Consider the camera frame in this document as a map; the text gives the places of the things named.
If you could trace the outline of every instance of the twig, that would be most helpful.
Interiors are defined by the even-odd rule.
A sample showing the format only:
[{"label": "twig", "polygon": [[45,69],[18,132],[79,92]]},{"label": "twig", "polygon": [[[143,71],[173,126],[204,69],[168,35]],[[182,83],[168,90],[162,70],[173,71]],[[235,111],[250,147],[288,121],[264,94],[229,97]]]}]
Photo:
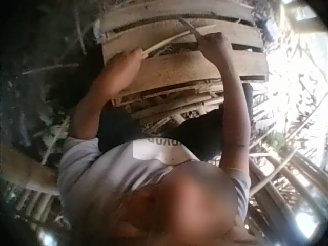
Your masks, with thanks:
[{"label": "twig", "polygon": [[31,69],[31,70],[28,70],[28,71],[23,72],[22,75],[27,75],[27,74],[30,74],[30,73],[42,72],[42,71],[51,70],[51,69],[55,69],[55,68],[76,68],[78,66],[79,66],[78,63],[56,64],[56,65],[52,65],[52,66],[46,66],[46,67],[43,67],[43,68]]},{"label": "twig", "polygon": [[55,145],[55,143],[57,142],[58,138],[59,138],[59,135],[61,134],[62,130],[65,128],[65,126],[68,124],[68,121],[69,121],[70,117],[67,116],[66,119],[64,120],[64,122],[62,123],[60,129],[58,130],[57,134],[54,136],[54,138],[52,139],[52,142],[50,144],[50,146],[48,147],[45,155],[43,156],[43,159],[42,159],[42,162],[41,162],[41,165],[45,165],[47,160],[48,160],[48,157],[49,155],[51,154],[52,152],[52,149]]},{"label": "twig", "polygon": [[76,32],[77,32],[78,40],[80,42],[83,55],[86,55],[87,51],[86,51],[86,46],[85,46],[84,41],[83,41],[83,35],[82,35],[82,32],[81,32],[81,25],[80,25],[80,19],[79,19],[79,16],[78,16],[78,9],[77,9],[77,6],[76,6],[76,0],[74,1],[73,11],[74,11],[74,18],[75,18]]}]

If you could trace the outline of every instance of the wooden pallet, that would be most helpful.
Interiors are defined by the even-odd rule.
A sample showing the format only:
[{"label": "wooden pallet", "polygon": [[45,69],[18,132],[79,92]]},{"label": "wooden pallet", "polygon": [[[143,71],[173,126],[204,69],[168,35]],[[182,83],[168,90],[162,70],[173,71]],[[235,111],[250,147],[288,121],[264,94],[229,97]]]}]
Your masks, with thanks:
[{"label": "wooden pallet", "polygon": [[[105,15],[100,21],[104,63],[116,53],[147,49],[160,41],[185,32],[177,21],[181,15],[195,27],[215,25],[201,30],[202,34],[223,32],[233,44],[237,72],[243,80],[266,81],[269,69],[265,55],[261,52],[262,40],[252,26],[251,10],[247,7],[215,0],[156,0],[130,5]],[[194,44],[192,35],[174,40],[174,45]],[[123,98],[140,93],[164,91],[172,86],[185,87],[189,83],[220,80],[217,69],[197,50],[183,50],[143,62],[136,81],[122,91],[115,105],[125,104]]]}]

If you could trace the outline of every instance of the bamboo stick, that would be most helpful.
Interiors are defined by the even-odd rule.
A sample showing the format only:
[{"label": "bamboo stick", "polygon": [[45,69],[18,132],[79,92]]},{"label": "bamboo stick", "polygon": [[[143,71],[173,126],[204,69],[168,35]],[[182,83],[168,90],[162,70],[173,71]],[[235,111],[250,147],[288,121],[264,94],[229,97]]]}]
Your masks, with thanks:
[{"label": "bamboo stick", "polygon": [[[216,24],[208,25],[208,26],[203,26],[203,27],[197,27],[196,30],[200,31],[200,30],[210,29],[210,28],[213,28],[215,26],[216,26]],[[172,42],[172,41],[174,41],[174,40],[176,40],[178,38],[185,37],[185,36],[188,36],[188,35],[191,35],[191,34],[192,33],[190,31],[179,33],[177,35],[174,35],[172,37],[169,37],[167,39],[164,39],[163,41],[161,41],[161,42],[159,42],[159,43],[157,43],[157,44],[149,47],[143,53],[148,55],[149,53],[151,53],[151,52],[153,52],[153,51],[155,51],[155,50],[163,47],[164,45],[169,44],[170,42]]]},{"label": "bamboo stick", "polygon": [[258,192],[260,189],[262,189],[267,183],[269,183],[276,175],[279,173],[279,171],[288,164],[290,159],[295,155],[297,149],[295,149],[284,161],[282,164],[276,166],[276,169],[268,175],[265,179],[261,180],[259,183],[257,183],[255,186],[253,186],[250,190],[250,196],[253,196],[256,192]]}]

